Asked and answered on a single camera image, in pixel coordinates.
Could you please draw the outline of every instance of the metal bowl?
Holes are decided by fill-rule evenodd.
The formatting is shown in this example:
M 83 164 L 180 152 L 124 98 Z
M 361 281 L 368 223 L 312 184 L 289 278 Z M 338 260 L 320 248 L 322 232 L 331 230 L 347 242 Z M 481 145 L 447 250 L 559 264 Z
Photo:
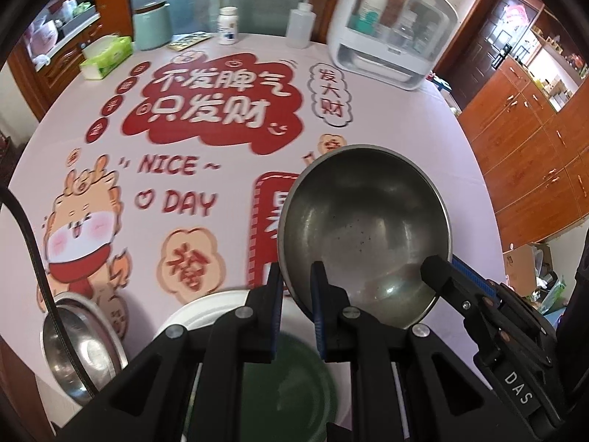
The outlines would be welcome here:
M 448 212 L 434 184 L 405 157 L 346 146 L 295 181 L 282 209 L 278 252 L 286 285 L 307 317 L 311 263 L 321 260 L 352 305 L 408 327 L 437 299 L 421 280 L 421 264 L 432 255 L 451 260 Z
M 58 294 L 55 304 L 82 365 L 101 390 L 127 365 L 117 334 L 98 306 L 79 294 Z M 75 373 L 49 316 L 43 323 L 40 344 L 57 383 L 73 400 L 86 405 L 91 397 Z

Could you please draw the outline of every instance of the round table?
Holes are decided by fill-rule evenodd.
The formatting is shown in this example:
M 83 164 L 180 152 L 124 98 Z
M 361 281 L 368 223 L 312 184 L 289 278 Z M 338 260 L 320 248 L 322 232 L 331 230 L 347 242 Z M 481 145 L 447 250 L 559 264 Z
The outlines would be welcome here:
M 407 92 L 342 72 L 320 44 L 213 38 L 183 53 L 135 52 L 102 81 L 78 76 L 40 123 L 10 187 L 53 291 L 93 298 L 132 358 L 183 304 L 262 284 L 290 186 L 345 144 L 382 145 L 416 163 L 446 203 L 454 253 L 503 280 L 487 187 L 434 85 Z M 4 208 L 0 234 L 0 333 L 57 389 L 39 343 L 44 306 Z M 448 304 L 439 301 L 425 322 L 473 367 L 476 346 Z

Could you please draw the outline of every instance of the white pill bottle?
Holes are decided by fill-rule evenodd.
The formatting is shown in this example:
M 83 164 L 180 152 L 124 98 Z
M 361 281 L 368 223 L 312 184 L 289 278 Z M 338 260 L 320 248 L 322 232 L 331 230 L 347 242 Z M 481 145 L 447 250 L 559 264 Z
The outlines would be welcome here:
M 219 45 L 232 45 L 237 41 L 239 35 L 238 22 L 237 7 L 225 6 L 219 10 L 219 18 L 217 18 Z

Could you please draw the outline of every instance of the red cloud sticker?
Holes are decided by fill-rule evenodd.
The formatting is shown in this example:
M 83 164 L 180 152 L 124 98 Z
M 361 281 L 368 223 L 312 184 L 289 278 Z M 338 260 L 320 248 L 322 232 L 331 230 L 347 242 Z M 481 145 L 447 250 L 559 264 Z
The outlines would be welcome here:
M 292 78 L 286 64 L 258 63 L 251 53 L 170 63 L 154 72 L 121 129 L 147 131 L 155 144 L 199 137 L 210 146 L 249 143 L 254 153 L 271 154 L 303 131 L 295 114 L 303 98 Z

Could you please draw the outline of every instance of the green tissue package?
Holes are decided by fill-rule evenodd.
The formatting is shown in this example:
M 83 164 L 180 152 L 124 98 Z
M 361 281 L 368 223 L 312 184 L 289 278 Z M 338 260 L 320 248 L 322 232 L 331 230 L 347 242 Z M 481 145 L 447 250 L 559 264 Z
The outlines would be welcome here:
M 130 36 L 107 35 L 82 50 L 86 60 L 80 63 L 85 79 L 102 79 L 133 54 Z

